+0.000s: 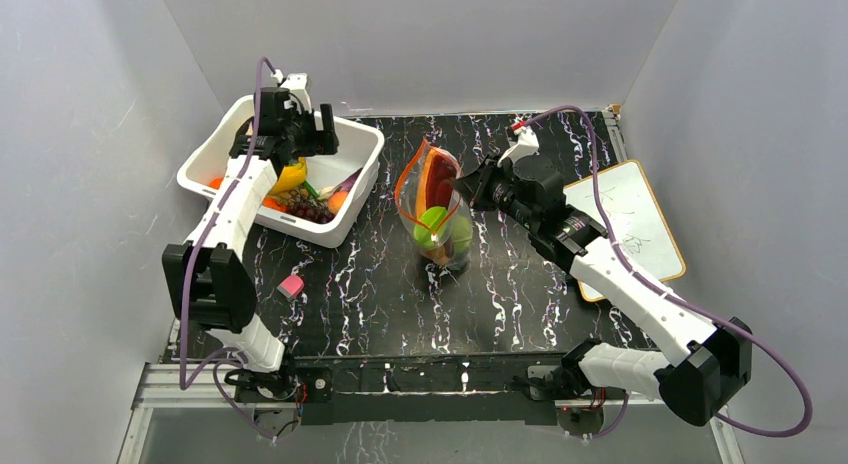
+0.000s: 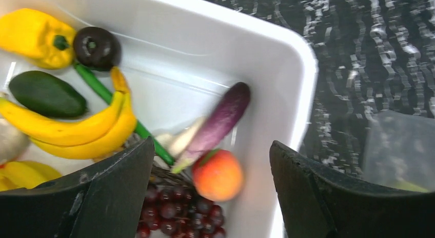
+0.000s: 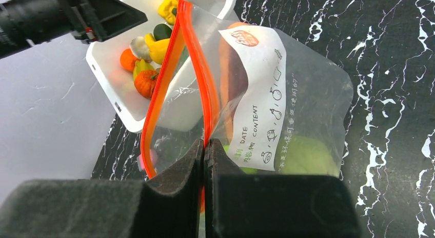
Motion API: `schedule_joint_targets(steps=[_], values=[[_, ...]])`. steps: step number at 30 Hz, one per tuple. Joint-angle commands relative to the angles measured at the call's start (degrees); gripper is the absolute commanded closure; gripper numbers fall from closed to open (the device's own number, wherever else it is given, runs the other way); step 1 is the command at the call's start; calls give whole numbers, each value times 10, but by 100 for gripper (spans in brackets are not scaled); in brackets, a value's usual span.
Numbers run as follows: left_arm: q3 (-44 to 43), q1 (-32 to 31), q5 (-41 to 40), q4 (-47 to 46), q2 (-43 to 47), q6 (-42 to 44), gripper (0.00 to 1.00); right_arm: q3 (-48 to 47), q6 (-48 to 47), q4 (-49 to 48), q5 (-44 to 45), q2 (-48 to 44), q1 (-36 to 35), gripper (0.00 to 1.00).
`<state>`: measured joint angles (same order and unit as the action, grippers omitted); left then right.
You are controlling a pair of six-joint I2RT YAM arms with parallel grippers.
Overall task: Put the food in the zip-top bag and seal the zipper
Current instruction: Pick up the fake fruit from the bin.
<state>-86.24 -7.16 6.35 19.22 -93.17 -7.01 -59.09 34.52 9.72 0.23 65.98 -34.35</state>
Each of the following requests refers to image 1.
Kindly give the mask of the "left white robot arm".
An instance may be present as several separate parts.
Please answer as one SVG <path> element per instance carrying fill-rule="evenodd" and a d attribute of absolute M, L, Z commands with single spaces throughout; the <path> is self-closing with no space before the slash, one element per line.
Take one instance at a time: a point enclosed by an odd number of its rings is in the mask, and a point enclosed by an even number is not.
<path fill-rule="evenodd" d="M 256 313 L 256 290 L 243 264 L 244 245 L 263 202 L 286 166 L 299 158 L 338 151 L 331 104 L 317 110 L 303 93 L 264 87 L 252 113 L 235 131 L 222 183 L 201 221 L 181 244 L 169 244 L 162 267 L 179 323 L 179 386 L 196 374 L 187 368 L 189 330 L 196 326 L 239 358 L 237 385 L 275 400 L 299 384 L 284 344 Z"/>

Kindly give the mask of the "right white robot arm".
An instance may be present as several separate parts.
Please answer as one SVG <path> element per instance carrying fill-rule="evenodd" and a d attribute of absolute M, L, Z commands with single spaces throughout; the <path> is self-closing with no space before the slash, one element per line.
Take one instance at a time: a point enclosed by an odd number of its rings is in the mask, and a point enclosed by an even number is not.
<path fill-rule="evenodd" d="M 635 391 L 662 400 L 691 425 L 707 424 L 750 380 L 747 326 L 738 319 L 720 324 L 672 303 L 672 291 L 639 277 L 637 265 L 617 255 L 610 231 L 567 202 L 563 184 L 548 158 L 531 155 L 517 162 L 488 157 L 454 188 L 471 208 L 512 218 L 539 255 L 600 292 L 655 343 L 653 351 L 580 344 L 559 368 L 571 395 Z"/>

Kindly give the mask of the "brown toy kiwi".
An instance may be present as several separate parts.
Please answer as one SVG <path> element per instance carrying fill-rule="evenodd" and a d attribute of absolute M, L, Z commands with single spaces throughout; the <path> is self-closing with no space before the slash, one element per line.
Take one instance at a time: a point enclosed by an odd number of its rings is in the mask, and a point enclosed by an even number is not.
<path fill-rule="evenodd" d="M 425 250 L 423 256 L 432 261 L 434 264 L 446 267 L 451 263 L 452 257 L 445 246 Z"/>

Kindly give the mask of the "green toy cabbage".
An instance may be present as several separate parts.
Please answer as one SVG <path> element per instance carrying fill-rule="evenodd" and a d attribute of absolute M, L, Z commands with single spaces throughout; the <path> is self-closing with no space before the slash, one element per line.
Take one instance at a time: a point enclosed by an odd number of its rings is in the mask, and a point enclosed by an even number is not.
<path fill-rule="evenodd" d="M 449 244 L 451 256 L 461 256 L 468 251 L 471 244 L 473 237 L 472 220 L 464 213 L 457 212 L 451 217 L 450 224 Z"/>

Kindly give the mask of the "clear orange-zip bag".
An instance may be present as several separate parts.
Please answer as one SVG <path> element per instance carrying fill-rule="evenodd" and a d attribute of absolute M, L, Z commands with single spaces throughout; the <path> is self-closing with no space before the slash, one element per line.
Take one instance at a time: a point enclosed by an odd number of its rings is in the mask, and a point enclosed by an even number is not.
<path fill-rule="evenodd" d="M 469 261 L 470 210 L 454 184 L 458 160 L 424 139 L 400 174 L 394 203 L 418 252 L 436 266 L 459 271 Z"/>

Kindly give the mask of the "green toy starfruit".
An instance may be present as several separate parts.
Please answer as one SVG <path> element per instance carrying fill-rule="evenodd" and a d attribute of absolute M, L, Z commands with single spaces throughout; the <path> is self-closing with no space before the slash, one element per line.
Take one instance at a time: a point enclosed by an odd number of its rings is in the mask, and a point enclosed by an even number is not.
<path fill-rule="evenodd" d="M 413 228 L 413 238 L 421 250 L 443 246 L 447 240 L 448 211 L 442 206 L 427 208 Z"/>

